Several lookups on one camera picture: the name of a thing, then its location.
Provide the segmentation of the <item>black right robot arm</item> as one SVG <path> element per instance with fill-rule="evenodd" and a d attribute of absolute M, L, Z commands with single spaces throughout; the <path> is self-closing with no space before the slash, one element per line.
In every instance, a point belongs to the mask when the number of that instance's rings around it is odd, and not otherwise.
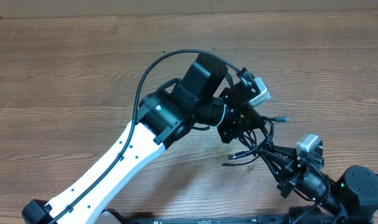
<path fill-rule="evenodd" d="M 378 174 L 363 166 L 347 168 L 337 181 L 322 173 L 323 146 L 275 146 L 257 152 L 282 197 L 295 192 L 312 204 L 291 207 L 277 223 L 372 223 L 378 210 Z"/>

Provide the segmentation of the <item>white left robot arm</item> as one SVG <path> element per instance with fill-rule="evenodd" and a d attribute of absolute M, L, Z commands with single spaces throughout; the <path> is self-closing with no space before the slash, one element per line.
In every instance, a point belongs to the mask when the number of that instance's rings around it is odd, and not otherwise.
<path fill-rule="evenodd" d="M 183 78 L 146 96 L 136 95 L 132 120 L 112 147 L 74 184 L 49 201 L 32 200 L 22 210 L 26 223 L 94 223 L 123 187 L 171 144 L 193 129 L 215 127 L 223 142 L 261 128 L 255 107 L 269 100 L 261 78 L 202 50 Z M 222 81 L 230 82 L 216 96 Z"/>

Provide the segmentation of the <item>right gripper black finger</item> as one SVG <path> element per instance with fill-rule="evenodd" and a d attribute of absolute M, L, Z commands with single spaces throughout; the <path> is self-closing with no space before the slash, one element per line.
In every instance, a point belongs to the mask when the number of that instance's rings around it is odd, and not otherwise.
<path fill-rule="evenodd" d="M 290 171 L 290 160 L 281 156 L 261 156 L 277 182 L 286 179 Z"/>
<path fill-rule="evenodd" d="M 258 155 L 263 159 L 278 160 L 278 159 L 290 159 L 295 160 L 297 158 L 297 153 L 295 148 L 274 146 L 271 147 L 268 144 L 263 146 L 259 151 Z"/>

